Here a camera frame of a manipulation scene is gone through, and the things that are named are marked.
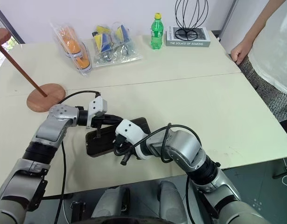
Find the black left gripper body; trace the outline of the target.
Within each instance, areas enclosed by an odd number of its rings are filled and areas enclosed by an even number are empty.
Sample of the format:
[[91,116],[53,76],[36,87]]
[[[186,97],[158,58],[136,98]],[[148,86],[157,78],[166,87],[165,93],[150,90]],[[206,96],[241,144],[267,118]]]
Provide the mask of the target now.
[[110,114],[104,114],[101,117],[93,117],[91,119],[91,127],[96,128],[96,137],[101,138],[101,127],[102,125],[109,125],[111,120]]

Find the person's bare hand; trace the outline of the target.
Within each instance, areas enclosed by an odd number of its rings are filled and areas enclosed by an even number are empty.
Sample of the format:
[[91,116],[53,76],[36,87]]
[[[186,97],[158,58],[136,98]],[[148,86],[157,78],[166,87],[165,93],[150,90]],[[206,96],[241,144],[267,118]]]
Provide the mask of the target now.
[[242,41],[231,50],[231,58],[236,65],[240,65],[252,48],[252,42]]

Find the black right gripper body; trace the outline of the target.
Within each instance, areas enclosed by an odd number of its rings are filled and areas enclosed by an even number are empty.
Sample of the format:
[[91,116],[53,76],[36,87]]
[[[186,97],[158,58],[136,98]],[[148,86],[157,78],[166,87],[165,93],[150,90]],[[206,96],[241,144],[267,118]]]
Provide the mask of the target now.
[[126,166],[128,160],[130,159],[131,155],[134,153],[134,148],[132,143],[126,141],[126,137],[123,135],[119,135],[119,153],[123,156],[120,164]]

